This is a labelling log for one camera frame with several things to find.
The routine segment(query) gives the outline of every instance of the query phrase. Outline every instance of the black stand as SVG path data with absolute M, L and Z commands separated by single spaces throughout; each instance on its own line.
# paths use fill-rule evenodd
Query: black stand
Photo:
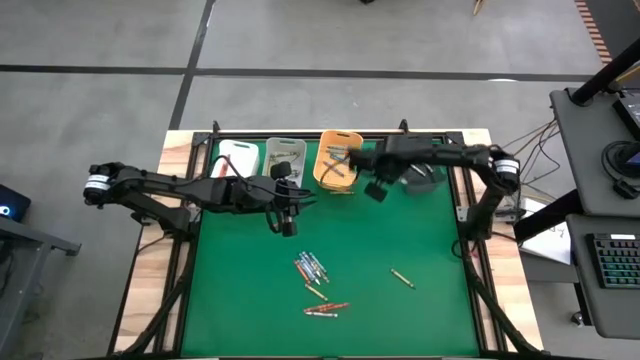
M 582 214 L 582 203 L 578 190 L 571 190 L 561 198 L 545 206 L 542 210 L 518 221 L 513 231 L 518 244 L 538 235 L 539 233 L 561 224 L 569 214 Z

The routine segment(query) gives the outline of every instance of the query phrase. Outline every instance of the black keyboard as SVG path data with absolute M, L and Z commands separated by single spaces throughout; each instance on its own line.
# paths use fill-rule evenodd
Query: black keyboard
M 640 289 L 640 235 L 587 234 L 600 287 Z

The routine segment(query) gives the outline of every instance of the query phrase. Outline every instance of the marker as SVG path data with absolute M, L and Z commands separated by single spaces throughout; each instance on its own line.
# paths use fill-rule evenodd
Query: marker
M 324 266 L 322 266 L 320 261 L 318 261 L 318 258 L 315 255 L 313 255 L 312 252 L 309 253 L 309 256 L 311 257 L 311 260 L 313 260 L 318 265 L 318 267 L 320 268 L 320 270 L 322 270 L 322 272 L 324 272 L 325 274 L 328 274 L 327 269 L 325 269 Z
M 411 283 L 411 281 L 407 280 L 407 278 L 405 278 L 404 276 L 400 275 L 400 273 L 399 273 L 399 272 L 397 272 L 397 271 L 395 271 L 395 270 L 391 269 L 391 273 L 392 273 L 393 275 L 395 275 L 398 279 L 402 280 L 402 282 L 403 282 L 403 283 L 405 283 L 405 284 L 407 284 L 407 286 L 409 286 L 410 288 L 412 288 L 412 289 L 414 289 L 414 290 L 416 289 L 416 287 Z
M 324 300 L 324 301 L 329 301 L 329 299 L 322 295 L 322 293 L 314 288 L 311 287 L 311 285 L 309 284 L 304 284 L 304 287 L 306 287 L 307 289 L 309 289 L 309 291 L 311 291 L 312 293 L 316 294 L 320 299 Z
M 314 306 L 314 307 L 310 307 L 310 308 L 304 309 L 304 312 L 310 312 L 310 311 L 327 312 L 329 310 L 342 309 L 342 308 L 345 308 L 345 307 L 347 307 L 349 305 L 350 305 L 349 303 L 342 303 L 342 304 L 328 303 L 328 304 Z
M 424 171 L 422 171 L 419 167 L 417 167 L 417 166 L 415 166 L 415 165 L 413 165 L 413 164 L 411 164 L 411 169 L 412 169 L 413 171 L 417 172 L 420 176 L 422 176 L 422 177 L 427 177 L 427 174 L 425 174 L 425 172 L 424 172 Z
M 330 153 L 329 157 L 331 158 L 331 160 L 336 160 L 336 161 L 344 161 L 344 156 L 338 156 L 334 153 Z
M 327 310 L 336 310 L 336 309 L 342 309 L 344 307 L 349 306 L 349 303 L 342 303 L 342 304 L 327 304 L 328 306 L 325 307 L 324 310 L 322 311 L 327 311 Z
M 332 314 L 332 313 L 305 312 L 305 314 L 309 316 L 338 317 L 338 314 Z
M 334 173 L 340 175 L 340 177 L 344 177 L 344 173 L 338 169 L 336 169 L 335 167 L 338 166 L 338 164 L 332 164 L 328 161 L 323 161 L 323 164 L 325 164 L 329 169 L 331 169 L 331 171 L 333 171 Z
M 322 277 L 322 274 L 320 273 L 320 267 L 318 267 L 318 265 L 316 265 L 313 260 L 311 260 L 311 258 L 309 257 L 309 255 L 307 255 L 306 252 L 301 252 L 300 256 L 302 256 L 304 258 L 304 260 L 307 262 L 307 264 L 311 265 L 311 269 L 313 269 L 313 271 L 315 272 L 315 274 L 317 275 L 317 277 Z
M 313 274 L 313 270 L 311 269 L 311 267 L 309 267 L 309 265 L 304 261 L 300 261 L 299 263 L 304 269 L 304 271 L 307 273 L 307 276 L 309 276 L 309 279 L 311 279 L 311 281 L 315 282 L 316 284 L 320 285 L 320 280 L 318 280 L 316 276 Z
M 324 311 L 323 309 L 326 309 L 328 306 L 333 306 L 335 305 L 334 303 L 327 303 L 327 304 L 322 304 L 322 305 L 318 305 L 318 306 L 313 306 L 310 308 L 306 308 L 304 309 L 304 312 L 322 312 Z
M 300 266 L 300 261 L 295 260 L 293 262 L 296 265 L 296 268 L 298 268 L 298 271 L 300 272 L 300 275 L 302 275 L 302 277 L 304 278 L 305 283 L 309 284 L 309 277 L 307 276 L 307 274 L 304 273 L 304 270 L 302 270 L 302 267 Z

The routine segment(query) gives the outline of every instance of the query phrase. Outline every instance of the concrete floor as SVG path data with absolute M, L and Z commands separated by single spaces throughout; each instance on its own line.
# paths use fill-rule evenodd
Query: concrete floor
M 0 64 L 184 67 L 204 4 L 5 0 Z M 572 0 L 489 0 L 477 17 L 472 8 L 471 0 L 218 0 L 199 66 L 535 74 L 601 66 Z M 153 168 L 181 81 L 0 73 L 0 182 L 34 200 L 29 225 L 83 243 L 79 257 L 49 262 L 33 306 L 40 319 L 24 326 L 15 358 L 106 351 L 140 229 L 124 208 L 82 203 L 87 169 L 112 160 Z M 550 121 L 549 91 L 574 85 L 196 77 L 180 128 L 208 129 L 213 119 L 228 129 L 388 128 L 406 118 L 414 128 L 489 128 L 504 144 Z M 560 137 L 546 148 L 563 167 L 536 185 L 558 196 L 572 177 Z M 531 178 L 549 167 L 539 160 Z M 575 304 L 545 300 L 569 299 L 566 289 L 531 290 L 547 350 L 616 359 L 640 352 L 637 342 L 620 352 L 612 340 L 568 328 Z

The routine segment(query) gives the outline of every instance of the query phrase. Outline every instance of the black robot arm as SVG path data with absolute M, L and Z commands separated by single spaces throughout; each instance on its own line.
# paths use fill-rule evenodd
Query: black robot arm
M 497 145 L 433 144 L 430 136 L 392 135 L 375 150 L 351 149 L 348 158 L 350 168 L 373 173 L 375 181 L 365 192 L 378 201 L 386 196 L 381 185 L 394 183 L 411 165 L 458 166 L 475 171 L 487 189 L 461 221 L 460 236 L 467 240 L 489 239 L 498 205 L 520 187 L 520 163 Z
M 141 221 L 147 217 L 158 221 L 164 231 L 188 232 L 191 212 L 186 208 L 171 208 L 145 194 L 183 199 L 214 213 L 266 213 L 269 228 L 284 236 L 296 233 L 294 217 L 311 203 L 300 200 L 313 194 L 282 176 L 227 176 L 187 180 L 140 170 L 122 163 L 92 165 L 83 196 L 87 205 L 102 208 L 105 204 L 120 204 L 134 211 L 132 217 Z M 270 216 L 275 213 L 278 222 Z

